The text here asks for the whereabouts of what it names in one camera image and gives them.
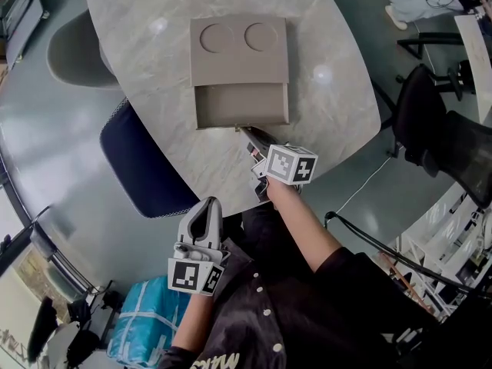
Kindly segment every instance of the black office chair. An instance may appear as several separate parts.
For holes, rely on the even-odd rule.
[[[163,155],[128,99],[103,127],[100,142],[121,186],[145,217],[185,213],[198,203],[198,197]]]
[[[455,111],[446,111],[429,69],[416,67],[405,79],[397,104],[373,83],[392,112],[384,127],[393,127],[395,149],[435,177],[439,171],[455,179],[481,208],[492,202],[492,128]],[[391,154],[397,157],[397,151]]]

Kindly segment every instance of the navy chair back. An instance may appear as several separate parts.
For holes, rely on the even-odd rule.
[[[145,217],[185,213],[198,203],[198,197],[161,152],[128,99],[103,127],[100,142],[121,186]]]

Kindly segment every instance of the gray chair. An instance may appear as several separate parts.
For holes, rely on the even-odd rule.
[[[53,77],[70,85],[120,88],[106,66],[89,10],[65,23],[48,45],[48,67]]]

